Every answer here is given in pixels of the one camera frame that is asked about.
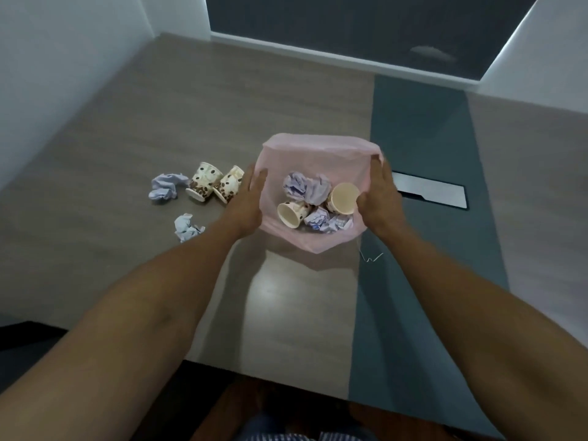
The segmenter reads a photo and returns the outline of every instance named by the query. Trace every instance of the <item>crumpled paper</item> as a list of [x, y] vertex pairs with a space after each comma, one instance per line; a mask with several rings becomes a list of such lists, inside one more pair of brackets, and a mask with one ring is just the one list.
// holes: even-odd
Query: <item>crumpled paper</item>
[[291, 172], [284, 179], [286, 195], [296, 201], [304, 201], [313, 206], [325, 202], [331, 190], [331, 183], [325, 175], [318, 174], [318, 179], [308, 178], [299, 171]]
[[177, 217], [173, 222], [173, 224], [176, 226], [175, 234], [180, 239], [180, 243], [187, 242], [190, 238], [193, 238], [196, 235], [200, 235], [206, 229], [204, 226], [201, 228], [198, 226], [192, 226], [190, 223], [191, 220], [192, 215], [189, 213], [184, 213], [183, 215]]
[[181, 173], [176, 175], [171, 173], [169, 175], [161, 174], [151, 180], [151, 192], [149, 192], [149, 199], [151, 200], [168, 200], [176, 198], [178, 192], [176, 191], [176, 185], [183, 184], [187, 186], [189, 180], [187, 176], [183, 176]]
[[353, 215], [334, 215], [323, 207], [317, 207], [304, 219], [305, 224], [323, 233], [347, 230], [353, 227]]

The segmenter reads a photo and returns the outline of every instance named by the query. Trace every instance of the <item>dark teal table stripe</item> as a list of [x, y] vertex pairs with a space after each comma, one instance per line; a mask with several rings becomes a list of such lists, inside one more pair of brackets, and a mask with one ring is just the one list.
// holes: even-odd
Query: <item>dark teal table stripe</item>
[[[465, 93], [376, 76], [371, 140], [393, 170], [466, 186], [469, 210], [404, 199], [405, 213], [425, 239], [508, 288]], [[359, 270], [349, 399], [499, 436], [386, 247], [366, 232], [362, 251], [384, 255]]]

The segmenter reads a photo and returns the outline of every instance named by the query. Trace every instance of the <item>left hand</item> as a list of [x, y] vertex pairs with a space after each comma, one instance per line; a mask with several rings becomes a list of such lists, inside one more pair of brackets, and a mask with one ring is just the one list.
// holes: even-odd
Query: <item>left hand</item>
[[254, 166], [250, 165], [243, 175], [239, 192], [229, 201], [221, 217], [229, 229], [237, 231], [237, 238], [251, 235], [261, 225], [259, 198], [267, 176], [268, 170], [263, 169], [254, 178]]

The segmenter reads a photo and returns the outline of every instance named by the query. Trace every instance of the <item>pink plastic bag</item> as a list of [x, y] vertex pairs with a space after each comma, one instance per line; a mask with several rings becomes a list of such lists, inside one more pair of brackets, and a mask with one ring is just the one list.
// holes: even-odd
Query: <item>pink plastic bag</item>
[[301, 172], [308, 177], [326, 175], [331, 184], [355, 184], [360, 191], [369, 189], [371, 155], [380, 155], [380, 148], [367, 140], [350, 136], [321, 136], [318, 134], [276, 134], [259, 154], [255, 170], [268, 169], [268, 179], [261, 193], [259, 207], [263, 214], [261, 229], [282, 237], [295, 246], [318, 254], [337, 244], [348, 242], [366, 229], [357, 210], [353, 227], [331, 234], [305, 232], [305, 226], [290, 229], [277, 216], [277, 206], [287, 201], [283, 190], [284, 178], [290, 172]]

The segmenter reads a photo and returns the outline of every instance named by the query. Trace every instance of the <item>overturned paper cup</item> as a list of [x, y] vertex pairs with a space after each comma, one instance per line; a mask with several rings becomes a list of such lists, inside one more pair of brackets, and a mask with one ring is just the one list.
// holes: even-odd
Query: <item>overturned paper cup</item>
[[312, 206], [304, 201], [287, 201], [277, 207], [277, 215], [290, 229], [296, 229], [311, 212]]
[[222, 172], [208, 162], [201, 162], [194, 173], [186, 193], [197, 201], [204, 202], [210, 196], [214, 187], [218, 185]]
[[333, 213], [351, 215], [357, 207], [357, 197], [361, 192], [350, 182], [337, 184], [327, 197], [327, 209]]
[[215, 195], [227, 204], [239, 191], [244, 174], [245, 172], [241, 170], [241, 168], [233, 166], [229, 173], [227, 173], [220, 180], [220, 183], [213, 189]]

